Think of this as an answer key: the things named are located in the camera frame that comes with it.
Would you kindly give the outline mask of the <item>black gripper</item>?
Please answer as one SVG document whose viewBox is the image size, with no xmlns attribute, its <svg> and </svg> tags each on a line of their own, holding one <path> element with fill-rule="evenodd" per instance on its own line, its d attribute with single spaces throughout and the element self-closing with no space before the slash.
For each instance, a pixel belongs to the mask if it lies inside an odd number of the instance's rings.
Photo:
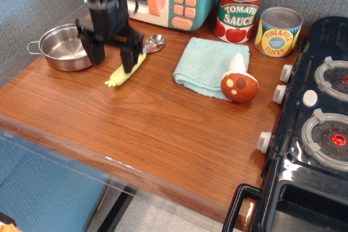
<svg viewBox="0 0 348 232">
<path fill-rule="evenodd" d="M 79 37 L 89 60 L 99 65 L 105 58 L 104 43 L 120 45 L 122 64 L 125 73 L 131 73 L 142 53 L 144 36 L 129 25 L 128 10 L 110 8 L 103 10 L 90 9 L 90 16 L 77 18 L 76 26 Z"/>
</svg>

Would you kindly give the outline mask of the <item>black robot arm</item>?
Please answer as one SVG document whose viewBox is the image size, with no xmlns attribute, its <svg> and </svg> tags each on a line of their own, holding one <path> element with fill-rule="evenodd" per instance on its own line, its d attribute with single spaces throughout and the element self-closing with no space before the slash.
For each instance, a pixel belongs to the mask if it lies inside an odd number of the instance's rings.
<svg viewBox="0 0 348 232">
<path fill-rule="evenodd" d="M 78 36 L 94 65 L 105 58 L 104 45 L 119 47 L 124 71 L 132 72 L 144 36 L 129 25 L 127 0 L 85 0 L 91 20 L 76 20 Z"/>
</svg>

